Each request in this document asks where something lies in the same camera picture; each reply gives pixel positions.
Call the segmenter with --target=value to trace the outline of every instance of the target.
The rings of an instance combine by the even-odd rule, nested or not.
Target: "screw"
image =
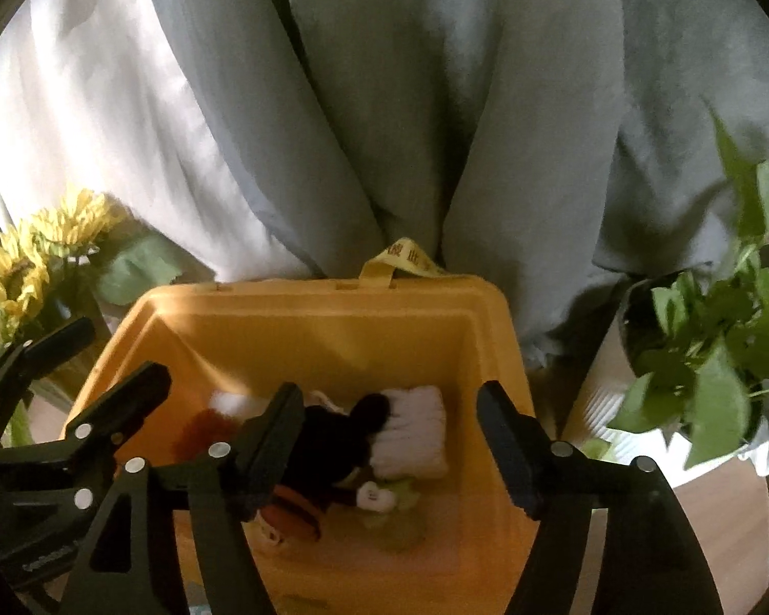
[[[145,466],[145,459],[144,458],[131,458],[129,462],[125,463],[125,470],[129,474],[136,474],[137,472],[141,472]]]
[[[572,455],[572,445],[567,442],[553,442],[550,451],[556,458],[569,458]]]
[[[230,453],[230,444],[226,442],[212,443],[208,449],[211,458],[224,458]]]
[[[655,462],[652,458],[647,458],[646,455],[642,455],[636,458],[636,467],[643,472],[649,473],[658,469],[658,463]]]
[[[77,426],[77,429],[74,431],[74,436],[77,439],[85,439],[91,434],[92,430],[91,423],[83,423],[82,425]]]
[[[74,495],[74,506],[80,511],[85,511],[94,503],[94,493],[88,488],[80,488]]]

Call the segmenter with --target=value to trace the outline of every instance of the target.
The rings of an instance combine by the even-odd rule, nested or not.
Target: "potted plant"
[[[650,454],[678,472],[673,484],[769,442],[769,162],[746,161],[713,118],[739,202],[735,243],[714,275],[682,271],[629,290],[602,347],[607,358],[621,352],[616,384],[599,386],[597,358],[565,431],[570,441],[606,439],[621,462]],[[769,445],[756,466],[769,472]]]
[[[88,316],[97,341],[32,392],[67,411],[110,333],[97,301],[129,305],[173,282],[187,255],[103,194],[70,189],[62,204],[21,219],[0,234],[0,349],[39,339],[77,316]],[[25,406],[9,427],[15,445],[30,442]]]

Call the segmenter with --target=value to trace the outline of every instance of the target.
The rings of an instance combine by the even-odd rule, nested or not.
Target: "yellow strap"
[[[359,286],[389,287],[396,269],[419,277],[449,275],[444,268],[433,263],[424,250],[410,238],[400,238],[382,254],[365,263],[359,275]]]

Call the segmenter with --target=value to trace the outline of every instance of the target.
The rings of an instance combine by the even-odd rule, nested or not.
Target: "plush toy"
[[[412,479],[386,484],[396,493],[398,504],[388,513],[361,513],[361,523],[371,533],[374,543],[386,552],[407,552],[423,542],[427,522],[416,509],[420,495],[413,489]]]
[[[265,410],[263,401],[225,391],[214,391],[208,409],[195,414],[179,433],[172,450],[175,462],[187,462],[204,454],[212,443],[230,442],[242,423]]]
[[[371,459],[371,436],[390,415],[390,401],[366,395],[349,414],[325,406],[308,406],[288,467],[274,488],[271,503],[256,516],[264,541],[286,538],[316,541],[321,520],[332,503],[387,513],[398,503],[395,493],[372,480],[357,487]]]
[[[449,471],[444,443],[447,413],[436,386],[392,388],[382,394],[390,415],[371,448],[371,467],[378,480],[441,479]]]

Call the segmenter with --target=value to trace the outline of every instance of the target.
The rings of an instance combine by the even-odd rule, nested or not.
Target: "pothos plant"
[[[88,189],[70,188],[59,207],[21,219],[0,241],[0,349],[41,338],[71,316],[102,324],[97,300],[129,305],[173,282],[189,262],[170,240]],[[29,443],[23,405],[10,432],[10,443]]]
[[[624,325],[637,379],[611,429],[685,431],[686,467],[738,450],[759,425],[769,396],[769,162],[740,154],[713,114],[718,152],[738,198],[736,241],[714,281],[692,271],[651,289],[651,308]]]

